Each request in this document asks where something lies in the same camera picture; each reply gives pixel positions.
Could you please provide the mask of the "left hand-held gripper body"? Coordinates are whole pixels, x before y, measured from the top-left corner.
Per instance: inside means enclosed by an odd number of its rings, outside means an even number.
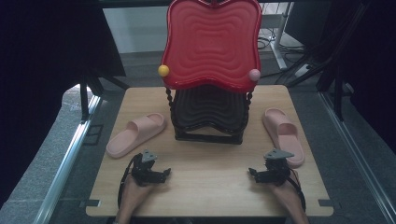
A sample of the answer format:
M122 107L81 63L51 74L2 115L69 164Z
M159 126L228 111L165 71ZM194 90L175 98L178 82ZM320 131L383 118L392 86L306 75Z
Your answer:
M132 158L131 175L138 186L160 182L160 174L151 170L156 159L157 156L147 149Z

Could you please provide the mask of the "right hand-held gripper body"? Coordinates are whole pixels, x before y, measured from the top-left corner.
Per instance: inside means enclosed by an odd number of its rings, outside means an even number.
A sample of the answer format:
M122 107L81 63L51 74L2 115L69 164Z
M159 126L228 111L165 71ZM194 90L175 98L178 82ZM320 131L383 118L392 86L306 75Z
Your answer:
M293 157L292 153L277 148L266 153L264 155L264 165L267 170L264 172L264 182L282 185L290 176L290 168L287 159L291 157Z

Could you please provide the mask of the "dark curtain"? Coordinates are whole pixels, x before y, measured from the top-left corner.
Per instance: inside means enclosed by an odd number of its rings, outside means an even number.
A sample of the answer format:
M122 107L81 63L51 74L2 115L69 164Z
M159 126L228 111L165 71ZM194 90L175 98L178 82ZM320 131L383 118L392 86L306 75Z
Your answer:
M122 75L97 0L0 0L0 208L44 142L64 92Z
M317 87L328 89L336 77L350 84L351 103L396 153L396 0L333 0L325 31L352 23L360 6L356 28Z

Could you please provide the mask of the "white power strip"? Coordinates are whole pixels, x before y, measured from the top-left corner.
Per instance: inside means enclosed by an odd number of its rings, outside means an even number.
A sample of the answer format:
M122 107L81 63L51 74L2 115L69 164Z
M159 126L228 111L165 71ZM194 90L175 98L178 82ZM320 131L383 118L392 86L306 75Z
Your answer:
M301 68L299 68L296 72L295 72L295 76L296 77L301 77L302 75L304 75L305 73L307 73L310 69L312 68L312 66L310 64L304 64Z

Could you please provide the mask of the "metal floor rail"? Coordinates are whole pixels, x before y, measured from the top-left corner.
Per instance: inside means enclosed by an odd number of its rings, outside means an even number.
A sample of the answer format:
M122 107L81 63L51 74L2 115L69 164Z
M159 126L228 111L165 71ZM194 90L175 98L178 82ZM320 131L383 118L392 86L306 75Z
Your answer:
M54 212L56 204L64 190L64 185L73 168L74 162L82 146L83 139L92 123L92 116L101 103L99 96L93 96L88 104L88 117L85 121L81 121L73 135L73 138L66 150L63 160L53 178L49 190L35 216L33 224L49 224L50 218Z
M345 142L348 153L360 171L361 176L363 177L368 189L371 191L375 202L377 203L385 220L388 224L396 224L396 207L393 205L390 197L385 192L378 179L375 177L375 173L370 168L367 160L364 159L361 150L352 137L349 129L332 110L333 104L330 97L322 92L319 92L318 96L324 104L337 132L339 132L341 138Z

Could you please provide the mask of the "person's left hand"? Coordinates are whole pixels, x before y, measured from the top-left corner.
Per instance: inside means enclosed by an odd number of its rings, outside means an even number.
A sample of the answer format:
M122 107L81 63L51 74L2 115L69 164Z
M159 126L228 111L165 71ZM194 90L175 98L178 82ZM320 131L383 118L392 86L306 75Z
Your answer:
M125 181L124 189L121 195L119 212L122 215L130 216L153 189L154 185L147 184L144 186L139 186L133 177L129 177Z

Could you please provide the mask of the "black stand leg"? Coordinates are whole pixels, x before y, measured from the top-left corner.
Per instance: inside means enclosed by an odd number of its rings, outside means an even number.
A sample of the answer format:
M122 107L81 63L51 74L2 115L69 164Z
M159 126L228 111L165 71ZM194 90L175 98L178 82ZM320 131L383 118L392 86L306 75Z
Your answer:
M336 117L343 121L342 114L342 99L343 99L343 79L339 71L336 72L334 79L334 97L333 97L333 111Z
M89 115L89 102L88 102L88 91L90 88L92 94L95 96L101 96L104 88L96 75L83 75L79 81L80 86L80 103L81 103L81 122L84 123Z

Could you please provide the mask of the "pink slipper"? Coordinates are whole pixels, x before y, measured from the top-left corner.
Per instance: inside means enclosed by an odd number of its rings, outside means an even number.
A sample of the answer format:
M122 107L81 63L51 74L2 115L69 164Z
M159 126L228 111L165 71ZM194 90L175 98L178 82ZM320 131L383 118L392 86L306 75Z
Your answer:
M130 120L125 129L107 143L106 153L114 159L121 158L162 132L165 126L166 120L160 113Z
M292 154L287 158L288 165L297 168L304 163L304 149L298 129L285 112L278 108L267 108L262 115L264 128L270 135L276 149Z

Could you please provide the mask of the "person's right hand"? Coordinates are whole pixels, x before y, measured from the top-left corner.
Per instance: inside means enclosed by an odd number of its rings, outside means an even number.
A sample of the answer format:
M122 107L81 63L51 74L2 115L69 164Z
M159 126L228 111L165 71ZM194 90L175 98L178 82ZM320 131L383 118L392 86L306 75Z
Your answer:
M275 195L282 207L291 215L304 211L297 190L289 181L286 181L280 186L268 184L267 187Z

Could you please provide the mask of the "white metal stand leg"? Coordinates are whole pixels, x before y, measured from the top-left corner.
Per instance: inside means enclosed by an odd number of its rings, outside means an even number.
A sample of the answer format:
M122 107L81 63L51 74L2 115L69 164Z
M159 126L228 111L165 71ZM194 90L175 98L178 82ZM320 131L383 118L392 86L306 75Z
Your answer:
M270 47L281 71L288 67L280 52L280 40L284 34L292 2L261 3L262 29L271 31Z

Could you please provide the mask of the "red and black shoe rack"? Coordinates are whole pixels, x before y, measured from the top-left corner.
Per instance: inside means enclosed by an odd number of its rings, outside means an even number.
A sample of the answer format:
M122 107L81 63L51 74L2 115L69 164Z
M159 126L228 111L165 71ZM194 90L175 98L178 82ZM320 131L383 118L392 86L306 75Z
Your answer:
M175 138L240 145L261 78L257 0L174 0L158 69Z

